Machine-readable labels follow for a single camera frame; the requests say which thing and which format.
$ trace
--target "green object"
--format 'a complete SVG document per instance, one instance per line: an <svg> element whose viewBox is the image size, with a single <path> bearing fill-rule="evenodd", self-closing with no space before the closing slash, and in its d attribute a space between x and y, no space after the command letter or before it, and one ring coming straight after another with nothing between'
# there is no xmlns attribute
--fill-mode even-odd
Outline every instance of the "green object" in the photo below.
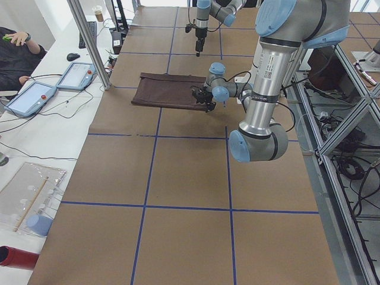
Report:
<svg viewBox="0 0 380 285"><path fill-rule="evenodd" d="M4 40L4 41L6 41L6 42L10 42L11 41L11 37L7 37L7 36L4 36L4 37L2 37L2 39Z"/></svg>

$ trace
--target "computer mouse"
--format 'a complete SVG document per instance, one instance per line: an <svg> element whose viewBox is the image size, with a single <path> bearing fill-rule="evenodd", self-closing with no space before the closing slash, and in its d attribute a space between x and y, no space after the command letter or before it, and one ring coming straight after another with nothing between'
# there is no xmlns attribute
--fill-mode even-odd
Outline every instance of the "computer mouse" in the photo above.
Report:
<svg viewBox="0 0 380 285"><path fill-rule="evenodd" d="M73 61L73 60L75 60L75 59L77 59L77 58L79 58L81 55L79 54L79 53L69 53L68 55L67 55L67 57L66 57L66 59L68 60L68 61Z"/></svg>

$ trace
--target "robotic arm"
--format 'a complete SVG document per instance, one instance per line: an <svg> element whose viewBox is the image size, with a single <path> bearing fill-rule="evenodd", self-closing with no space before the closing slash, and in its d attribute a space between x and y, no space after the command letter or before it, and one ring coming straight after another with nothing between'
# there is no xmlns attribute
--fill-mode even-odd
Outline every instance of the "robotic arm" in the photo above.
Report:
<svg viewBox="0 0 380 285"><path fill-rule="evenodd" d="M193 24L186 25L186 33L195 28L195 36L198 38L195 44L197 56L203 51L205 38L207 37L209 15L224 25L230 27L236 19L236 12L246 3L246 0L232 0L226 7L219 5L216 0L198 0L197 1L197 19Z"/></svg>
<svg viewBox="0 0 380 285"><path fill-rule="evenodd" d="M220 102L239 96L246 109L245 119L229 138L236 160L274 160L285 153L286 132L272 116L290 57L301 44L305 49L321 48L344 40L349 10L349 0L265 0L256 19L262 50L256 50L259 62L253 85L228 83L223 77L225 67L211 65L197 95L211 93Z"/></svg>

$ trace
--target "tablet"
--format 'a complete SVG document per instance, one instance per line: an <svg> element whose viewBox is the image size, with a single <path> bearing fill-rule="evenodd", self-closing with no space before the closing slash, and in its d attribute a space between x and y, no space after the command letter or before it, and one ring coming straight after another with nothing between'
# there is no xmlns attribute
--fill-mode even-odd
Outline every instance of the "tablet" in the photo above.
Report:
<svg viewBox="0 0 380 285"><path fill-rule="evenodd" d="M31 116L37 113L56 91L55 86L35 81L11 100L4 109L19 116Z"/></svg>
<svg viewBox="0 0 380 285"><path fill-rule="evenodd" d="M84 90L96 72L93 64L72 62L57 83L58 89Z"/></svg>

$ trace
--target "brown paper floor covering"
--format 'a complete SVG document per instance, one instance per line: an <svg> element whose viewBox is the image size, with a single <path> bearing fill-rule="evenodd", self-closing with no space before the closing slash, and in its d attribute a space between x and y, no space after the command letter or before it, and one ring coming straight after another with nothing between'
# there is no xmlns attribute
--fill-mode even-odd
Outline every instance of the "brown paper floor covering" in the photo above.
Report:
<svg viewBox="0 0 380 285"><path fill-rule="evenodd" d="M131 104L141 72L248 70L256 14L209 33L197 58L186 9L137 12L29 285L339 284L294 130L282 158L243 164L228 147L235 99L210 113ZM274 117L291 127L285 108Z"/></svg>

